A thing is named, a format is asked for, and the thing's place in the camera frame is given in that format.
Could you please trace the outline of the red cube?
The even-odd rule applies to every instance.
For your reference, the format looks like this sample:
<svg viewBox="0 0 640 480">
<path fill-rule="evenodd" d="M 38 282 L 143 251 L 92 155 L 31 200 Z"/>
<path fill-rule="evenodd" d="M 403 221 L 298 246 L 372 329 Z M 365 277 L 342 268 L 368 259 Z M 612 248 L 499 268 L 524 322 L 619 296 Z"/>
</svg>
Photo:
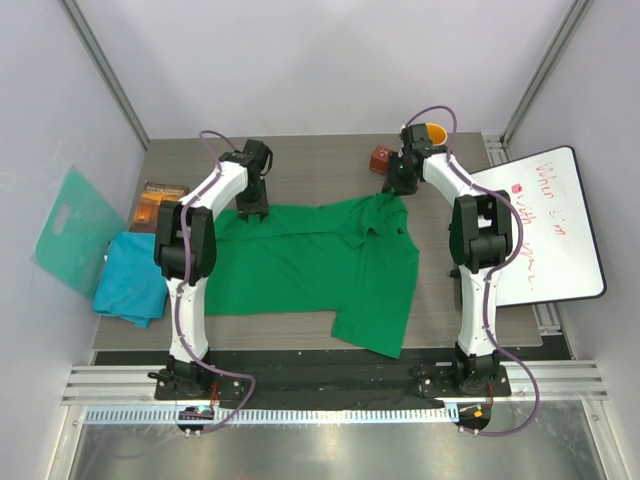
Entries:
<svg viewBox="0 0 640 480">
<path fill-rule="evenodd" d="M 384 146 L 377 146 L 370 155 L 369 169 L 375 173 L 385 175 L 388 170 L 392 150 Z"/>
</svg>

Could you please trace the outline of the green t shirt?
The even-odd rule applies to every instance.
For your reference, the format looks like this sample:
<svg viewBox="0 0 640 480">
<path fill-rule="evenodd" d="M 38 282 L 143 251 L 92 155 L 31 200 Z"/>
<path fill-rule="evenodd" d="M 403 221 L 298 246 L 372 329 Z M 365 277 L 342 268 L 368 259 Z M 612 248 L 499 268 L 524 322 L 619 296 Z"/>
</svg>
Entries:
<svg viewBox="0 0 640 480">
<path fill-rule="evenodd" d="M 215 229 L 206 315 L 332 311 L 333 337 L 399 357 L 419 273 L 400 197 L 274 205 L 263 222 L 225 210 Z"/>
</svg>

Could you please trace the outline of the brown book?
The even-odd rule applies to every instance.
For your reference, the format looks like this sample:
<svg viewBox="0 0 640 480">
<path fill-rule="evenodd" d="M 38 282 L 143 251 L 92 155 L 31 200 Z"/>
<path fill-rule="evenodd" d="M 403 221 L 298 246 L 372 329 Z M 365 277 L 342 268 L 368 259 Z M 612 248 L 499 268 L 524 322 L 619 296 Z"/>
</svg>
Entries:
<svg viewBox="0 0 640 480">
<path fill-rule="evenodd" d="M 154 233 L 156 231 L 158 211 L 164 200 L 177 201 L 187 195 L 190 189 L 183 185 L 161 184 L 147 181 L 144 184 L 135 208 L 130 231 Z"/>
</svg>

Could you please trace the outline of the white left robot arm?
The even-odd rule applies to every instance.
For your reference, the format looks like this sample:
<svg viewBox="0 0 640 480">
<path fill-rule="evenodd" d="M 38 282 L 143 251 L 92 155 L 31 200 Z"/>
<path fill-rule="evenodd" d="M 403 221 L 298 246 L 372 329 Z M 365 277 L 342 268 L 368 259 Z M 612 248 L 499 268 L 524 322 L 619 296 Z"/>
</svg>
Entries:
<svg viewBox="0 0 640 480">
<path fill-rule="evenodd" d="M 159 206 L 154 261 L 171 302 L 169 355 L 179 362 L 199 363 L 209 352 L 205 293 L 217 259 L 214 222 L 232 201 L 240 219 L 246 221 L 251 215 L 265 219 L 269 213 L 265 176 L 272 165 L 272 150 L 249 139 L 241 150 L 223 153 L 193 192 Z"/>
</svg>

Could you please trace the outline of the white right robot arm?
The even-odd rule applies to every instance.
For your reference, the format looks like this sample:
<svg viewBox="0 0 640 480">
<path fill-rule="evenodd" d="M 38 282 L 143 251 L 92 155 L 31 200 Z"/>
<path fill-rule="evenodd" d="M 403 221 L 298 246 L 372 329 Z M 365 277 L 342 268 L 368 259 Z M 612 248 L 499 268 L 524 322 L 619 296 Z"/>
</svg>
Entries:
<svg viewBox="0 0 640 480">
<path fill-rule="evenodd" d="M 400 150 L 390 153 L 383 190 L 412 195 L 426 182 L 452 207 L 449 252 L 461 277 L 462 323 L 451 380 L 457 391 L 472 395 L 488 381 L 485 367 L 497 367 L 498 283 L 521 248 L 522 241 L 513 239 L 517 216 L 508 193 L 477 183 L 428 125 L 402 127 L 400 140 Z"/>
</svg>

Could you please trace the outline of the white mug orange inside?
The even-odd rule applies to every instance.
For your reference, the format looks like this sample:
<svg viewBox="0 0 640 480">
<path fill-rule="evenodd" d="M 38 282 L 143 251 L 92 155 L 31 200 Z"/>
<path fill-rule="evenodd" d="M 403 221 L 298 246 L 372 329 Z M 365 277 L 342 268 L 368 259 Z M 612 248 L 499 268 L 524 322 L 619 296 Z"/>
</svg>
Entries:
<svg viewBox="0 0 640 480">
<path fill-rule="evenodd" d="M 435 123 L 425 124 L 430 143 L 434 146 L 442 146 L 447 142 L 448 133 L 444 127 Z"/>
</svg>

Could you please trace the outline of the blue t shirt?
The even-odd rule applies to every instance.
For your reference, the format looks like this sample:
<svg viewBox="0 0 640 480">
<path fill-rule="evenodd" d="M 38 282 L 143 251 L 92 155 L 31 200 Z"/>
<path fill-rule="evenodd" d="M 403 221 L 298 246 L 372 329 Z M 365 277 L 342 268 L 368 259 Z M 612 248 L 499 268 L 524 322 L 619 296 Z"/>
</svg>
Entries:
<svg viewBox="0 0 640 480">
<path fill-rule="evenodd" d="M 155 235 L 120 232 L 107 251 L 93 311 L 120 317 L 138 328 L 164 316 L 167 286 L 154 261 Z"/>
</svg>

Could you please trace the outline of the teal plastic cutting board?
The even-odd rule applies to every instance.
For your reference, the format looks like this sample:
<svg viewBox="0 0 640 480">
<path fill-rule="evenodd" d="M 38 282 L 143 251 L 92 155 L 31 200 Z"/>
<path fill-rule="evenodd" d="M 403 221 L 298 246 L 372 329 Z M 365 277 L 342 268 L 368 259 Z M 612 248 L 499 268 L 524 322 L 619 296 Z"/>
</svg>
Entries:
<svg viewBox="0 0 640 480">
<path fill-rule="evenodd" d="M 77 293 L 94 296 L 109 243 L 125 229 L 111 204 L 79 171 L 64 178 L 34 252 L 35 262 Z"/>
</svg>

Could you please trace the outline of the white whiteboard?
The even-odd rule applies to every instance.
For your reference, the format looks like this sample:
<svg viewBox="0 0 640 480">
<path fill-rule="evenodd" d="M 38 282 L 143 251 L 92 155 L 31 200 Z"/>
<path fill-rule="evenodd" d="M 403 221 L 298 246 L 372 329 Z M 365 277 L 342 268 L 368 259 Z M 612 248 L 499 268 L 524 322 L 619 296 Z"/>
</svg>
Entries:
<svg viewBox="0 0 640 480">
<path fill-rule="evenodd" d="M 473 178 L 507 191 L 523 223 L 519 256 L 501 273 L 498 306 L 604 295 L 605 274 L 572 147 L 511 161 Z"/>
</svg>

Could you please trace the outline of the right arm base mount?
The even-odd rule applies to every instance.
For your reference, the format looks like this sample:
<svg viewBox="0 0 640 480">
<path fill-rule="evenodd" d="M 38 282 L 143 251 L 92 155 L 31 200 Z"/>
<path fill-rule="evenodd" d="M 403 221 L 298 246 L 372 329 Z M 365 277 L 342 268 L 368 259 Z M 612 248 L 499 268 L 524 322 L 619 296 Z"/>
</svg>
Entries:
<svg viewBox="0 0 640 480">
<path fill-rule="evenodd" d="M 512 394 L 507 371 L 500 366 L 497 374 L 471 374 L 467 378 L 451 362 L 419 364 L 409 369 L 416 382 L 416 394 L 424 399 L 436 398 L 506 398 Z"/>
</svg>

